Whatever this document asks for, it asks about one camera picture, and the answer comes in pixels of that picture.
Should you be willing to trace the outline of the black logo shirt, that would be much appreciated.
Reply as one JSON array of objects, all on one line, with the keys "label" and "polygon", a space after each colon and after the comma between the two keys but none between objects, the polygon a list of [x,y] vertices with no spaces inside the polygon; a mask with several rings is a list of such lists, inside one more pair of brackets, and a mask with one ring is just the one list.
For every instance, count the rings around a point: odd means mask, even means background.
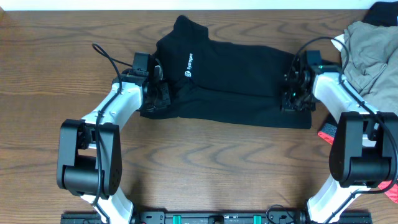
[{"label": "black logo shirt", "polygon": [[309,111],[281,110],[293,54],[260,45],[217,42],[208,28],[178,16],[156,43],[171,104],[141,112],[149,119],[195,118],[273,128],[308,129]]}]

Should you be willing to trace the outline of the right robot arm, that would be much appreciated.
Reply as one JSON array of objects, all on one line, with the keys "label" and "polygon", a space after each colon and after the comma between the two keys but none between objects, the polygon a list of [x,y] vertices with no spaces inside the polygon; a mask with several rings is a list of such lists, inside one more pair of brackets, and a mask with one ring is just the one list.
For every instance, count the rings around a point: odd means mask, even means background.
[{"label": "right robot arm", "polygon": [[281,110],[304,112],[320,101],[338,123],[329,155],[330,176],[296,223],[370,223],[345,209],[360,195],[387,192],[397,183],[397,115],[367,103],[338,65],[317,50],[299,50],[284,75]]}]

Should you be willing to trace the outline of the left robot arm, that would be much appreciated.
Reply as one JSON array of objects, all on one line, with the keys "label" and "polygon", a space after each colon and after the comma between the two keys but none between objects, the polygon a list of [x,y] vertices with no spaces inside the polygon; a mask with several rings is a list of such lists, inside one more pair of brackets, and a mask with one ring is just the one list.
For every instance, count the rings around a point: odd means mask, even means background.
[{"label": "left robot arm", "polygon": [[63,122],[57,184],[90,203],[94,212],[67,212],[61,223],[140,222],[139,212],[120,188],[120,132],[136,111],[153,111],[169,103],[160,60],[136,53],[131,67],[117,73],[110,92],[92,112]]}]

